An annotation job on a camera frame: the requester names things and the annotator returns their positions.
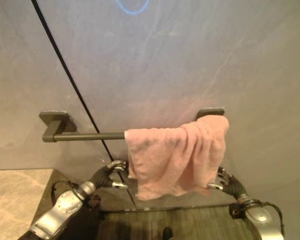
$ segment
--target black cable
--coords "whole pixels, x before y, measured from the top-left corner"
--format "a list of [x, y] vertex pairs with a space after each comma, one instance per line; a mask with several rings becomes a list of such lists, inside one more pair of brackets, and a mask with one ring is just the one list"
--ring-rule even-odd
[[[73, 88], [74, 88], [75, 93], [77, 94], [77, 96], [78, 96], [78, 98], [79, 98], [79, 100], [80, 100], [80, 102], [81, 102], [81, 104], [82, 104], [84, 110], [86, 111], [86, 114], [88, 115], [88, 117], [89, 117], [89, 119], [90, 119], [90, 121], [91, 121], [91, 123], [92, 123], [94, 129], [95, 129], [96, 132], [99, 134], [100, 131], [99, 131], [98, 127], [97, 127], [97, 124], [95, 123], [95, 120], [94, 120], [94, 118], [92, 117], [92, 115], [91, 115], [91, 113], [90, 113], [90, 111], [89, 111], [89, 109], [88, 109], [88, 106], [86, 105], [86, 103], [85, 103], [85, 101], [84, 101], [84, 98], [82, 97], [82, 95], [81, 95], [81, 93], [80, 93], [80, 91], [79, 91], [79, 89], [78, 89], [78, 87], [77, 87], [77, 85], [76, 85], [76, 83], [75, 83], [75, 80], [74, 80], [74, 78], [72, 77], [72, 75], [71, 75], [71, 73], [70, 73], [70, 71], [69, 71], [69, 69], [68, 69], [68, 66], [66, 65], [66, 62], [65, 62], [64, 58], [63, 58], [62, 55], [61, 55], [61, 52], [60, 52], [60, 50], [59, 50], [59, 48], [58, 48], [58, 46], [57, 46], [57, 44], [56, 44], [56, 41], [55, 41], [54, 37], [52, 36], [52, 33], [51, 33], [51, 31], [50, 31], [50, 29], [49, 29], [49, 27], [48, 27], [48, 24], [47, 24], [47, 22], [46, 22], [46, 20], [45, 20], [44, 15], [43, 15], [42, 12], [41, 12], [41, 9], [40, 9], [40, 7], [39, 7], [39, 5], [38, 5], [37, 0], [31, 0], [31, 2], [32, 2], [32, 5], [33, 5], [33, 7], [34, 7], [34, 9], [35, 9], [35, 11], [36, 11], [36, 14], [38, 15], [38, 17], [39, 17], [39, 19], [40, 19], [40, 21], [41, 21], [41, 24], [42, 24], [42, 26], [43, 26], [43, 28], [44, 28], [44, 30], [45, 30], [45, 33], [46, 33], [47, 37], [49, 38], [50, 43], [51, 43], [51, 45], [52, 45], [52, 47], [53, 47], [53, 49], [54, 49], [54, 51], [55, 51], [57, 57], [59, 58], [59, 61], [60, 61], [61, 65], [62, 65], [62, 67], [63, 67], [63, 69], [64, 69], [64, 71], [65, 71], [67, 77], [69, 78], [69, 80], [70, 80], [70, 82], [71, 82], [71, 84], [72, 84], [72, 86], [73, 86]], [[110, 160], [113, 162], [113, 161], [114, 161], [114, 158], [112, 157], [112, 155], [111, 155], [111, 153], [110, 153], [110, 150], [108, 149], [108, 146], [106, 145], [106, 142], [105, 142], [104, 140], [101, 140], [101, 142], [102, 142], [102, 145], [103, 145], [103, 147], [104, 147], [106, 153], [108, 154]], [[119, 175], [121, 181], [124, 182], [123, 176], [122, 176], [120, 173], [118, 173], [118, 175]], [[130, 193], [129, 190], [127, 190], [127, 193], [128, 193], [128, 195], [129, 195], [129, 197], [130, 197], [130, 199], [131, 199], [131, 201], [132, 201], [134, 207], [137, 208], [137, 205], [136, 205], [136, 203], [135, 203], [135, 201], [134, 201], [134, 199], [133, 199], [133, 197], [132, 197], [132, 194]]]
[[281, 234], [282, 234], [283, 237], [285, 237], [285, 234], [286, 234], [286, 233], [285, 233], [285, 225], [284, 225], [284, 216], [283, 216], [283, 214], [282, 214], [280, 208], [279, 208], [277, 205], [275, 205], [275, 204], [273, 204], [273, 203], [270, 203], [270, 202], [263, 202], [262, 205], [263, 205], [263, 206], [270, 206], [270, 207], [273, 207], [273, 208], [276, 210], [276, 212], [278, 213], [279, 218], [280, 218]]
[[270, 206], [276, 210], [276, 212], [278, 213], [279, 218], [280, 218], [280, 231], [281, 231], [283, 238], [285, 238], [286, 233], [285, 233], [284, 217], [283, 217], [283, 214], [282, 214], [280, 208], [277, 205], [270, 203], [270, 202], [261, 202], [260, 200], [254, 199], [253, 204], [242, 207], [240, 209], [240, 213], [244, 213], [247, 209], [251, 209], [251, 208], [259, 207], [259, 206], [262, 206], [262, 207]]
[[59, 180], [59, 181], [56, 181], [52, 187], [51, 187], [51, 193], [50, 193], [50, 196], [51, 196], [51, 201], [52, 201], [52, 205], [54, 206], [56, 204], [56, 194], [55, 194], [55, 191], [57, 190], [56, 189], [56, 185], [59, 184], [59, 183], [63, 183], [63, 184], [66, 184], [70, 187], [70, 190], [73, 192], [73, 194], [82, 202], [82, 204], [87, 207], [88, 209], [93, 209], [93, 207], [88, 203], [89, 199], [85, 199], [85, 200], [82, 200], [81, 197], [78, 196], [75, 188], [78, 188], [79, 185], [74, 183], [74, 182], [71, 182], [71, 181], [64, 181], [64, 180]]

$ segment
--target metal rod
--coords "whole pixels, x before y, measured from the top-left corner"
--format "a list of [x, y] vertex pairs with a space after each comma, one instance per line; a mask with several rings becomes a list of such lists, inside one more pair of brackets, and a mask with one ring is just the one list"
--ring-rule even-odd
[[61, 141], [91, 141], [91, 140], [117, 140], [125, 139], [125, 134], [123, 132], [112, 132], [112, 133], [63, 133], [55, 134], [53, 139], [56, 142]]

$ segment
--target black line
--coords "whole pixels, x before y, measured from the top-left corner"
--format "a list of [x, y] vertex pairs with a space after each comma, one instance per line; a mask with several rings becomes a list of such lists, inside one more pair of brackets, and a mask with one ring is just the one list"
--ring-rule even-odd
[[199, 206], [176, 206], [176, 207], [165, 207], [165, 208], [150, 208], [150, 209], [137, 209], [137, 210], [103, 210], [104, 214], [122, 214], [122, 213], [150, 213], [150, 212], [162, 212], [162, 211], [178, 211], [178, 210], [190, 210], [190, 209], [211, 209], [211, 208], [222, 208], [229, 207], [229, 203], [214, 204], [214, 205], [199, 205]]
[[[72, 86], [74, 88], [75, 93], [77, 94], [78, 98], [80, 99], [80, 102], [82, 103], [82, 105], [84, 107], [84, 110], [86, 111], [86, 114], [88, 115], [88, 117], [89, 117], [89, 119], [90, 119], [93, 127], [95, 128], [96, 132], [100, 133], [100, 131], [99, 131], [98, 127], [97, 127], [97, 124], [95, 123], [95, 121], [94, 121], [94, 119], [93, 119], [93, 117], [92, 117], [92, 115], [91, 115], [91, 113], [90, 113], [90, 111], [89, 111], [89, 109], [88, 109], [85, 101], [84, 101], [84, 98], [82, 97], [82, 95], [81, 95], [81, 93], [80, 93], [80, 91], [79, 91], [79, 89], [78, 89], [78, 87], [77, 87], [77, 85], [75, 83], [75, 80], [72, 77], [72, 75], [71, 75], [71, 73], [70, 73], [70, 71], [69, 71], [69, 69], [68, 69], [68, 67], [67, 67], [67, 65], [66, 65], [66, 63], [64, 61], [64, 58], [61, 55], [61, 52], [59, 51], [59, 48], [58, 48], [58, 46], [56, 44], [56, 41], [55, 41], [54, 37], [51, 34], [51, 31], [50, 31], [50, 29], [48, 27], [48, 24], [47, 24], [47, 22], [45, 20], [44, 15], [41, 12], [41, 9], [40, 9], [40, 7], [38, 5], [37, 0], [31, 0], [31, 2], [32, 2], [33, 7], [34, 7], [34, 9], [36, 11], [36, 14], [38, 15], [38, 17], [39, 17], [39, 19], [40, 19], [40, 21], [42, 23], [42, 26], [43, 26], [43, 28], [45, 30], [45, 33], [46, 33], [47, 37], [49, 38], [50, 43], [52, 44], [53, 49], [54, 49], [57, 57], [59, 58], [59, 60], [61, 62], [61, 65], [62, 65], [62, 67], [63, 67], [66, 75], [68, 76], [68, 78], [69, 78], [69, 80], [70, 80], [70, 82], [71, 82], [71, 84], [72, 84]], [[107, 152], [110, 160], [113, 161], [114, 158], [112, 157], [112, 155], [111, 155], [111, 153], [110, 153], [110, 151], [108, 149], [108, 146], [106, 145], [105, 141], [101, 140], [101, 142], [102, 142], [102, 145], [103, 145], [104, 149], [106, 150], [106, 152]], [[124, 178], [121, 176], [121, 174], [119, 174], [119, 176], [120, 176], [121, 181], [124, 182]], [[133, 199], [130, 191], [127, 190], [127, 192], [129, 194], [129, 197], [131, 198], [132, 203], [134, 204], [134, 207], [137, 208], [136, 203], [135, 203], [135, 201], [134, 201], [134, 199]]]

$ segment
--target black shoe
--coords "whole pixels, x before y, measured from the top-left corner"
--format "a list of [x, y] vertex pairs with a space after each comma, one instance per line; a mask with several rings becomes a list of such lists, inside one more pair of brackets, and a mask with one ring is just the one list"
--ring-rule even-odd
[[172, 230], [170, 227], [166, 227], [164, 230], [163, 230], [163, 234], [162, 234], [162, 240], [169, 240], [173, 237], [173, 234], [172, 234]]

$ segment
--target wall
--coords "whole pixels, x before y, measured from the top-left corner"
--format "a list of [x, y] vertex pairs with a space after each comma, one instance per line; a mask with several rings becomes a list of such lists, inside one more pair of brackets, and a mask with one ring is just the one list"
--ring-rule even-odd
[[[136, 10], [144, 1], [122, 3]], [[153, 0], [136, 15], [115, 0], [39, 5], [102, 132], [177, 127], [201, 108], [225, 107], [225, 165], [253, 197], [278, 204], [288, 237], [300, 239], [300, 0]], [[114, 158], [126, 157], [123, 141], [106, 144]], [[143, 208], [230, 199], [135, 201]]]
[[[41, 111], [75, 115], [79, 131], [96, 132], [63, 71], [31, 2], [0, 1], [0, 169], [55, 168], [86, 180], [110, 162], [101, 142], [47, 144]], [[114, 195], [134, 208], [126, 191]]]

